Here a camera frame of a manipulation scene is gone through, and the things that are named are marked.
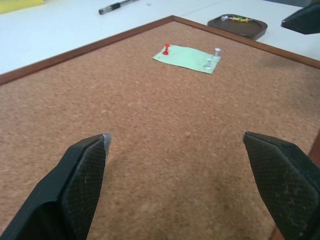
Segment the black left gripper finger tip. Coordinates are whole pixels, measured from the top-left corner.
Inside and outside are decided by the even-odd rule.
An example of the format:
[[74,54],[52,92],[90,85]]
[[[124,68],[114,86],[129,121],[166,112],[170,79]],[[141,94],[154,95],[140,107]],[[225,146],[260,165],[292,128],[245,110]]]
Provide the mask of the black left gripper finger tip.
[[281,22],[281,27],[304,35],[320,33],[320,1],[294,12]]

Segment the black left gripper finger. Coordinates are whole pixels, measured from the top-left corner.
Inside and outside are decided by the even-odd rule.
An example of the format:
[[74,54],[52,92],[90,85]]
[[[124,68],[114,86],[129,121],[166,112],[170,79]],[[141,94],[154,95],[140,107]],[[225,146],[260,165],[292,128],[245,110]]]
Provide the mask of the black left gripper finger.
[[100,198],[111,139],[109,133],[102,133],[71,145],[0,238],[85,240]]
[[294,143],[246,131],[259,194],[286,240],[320,238],[320,169]]

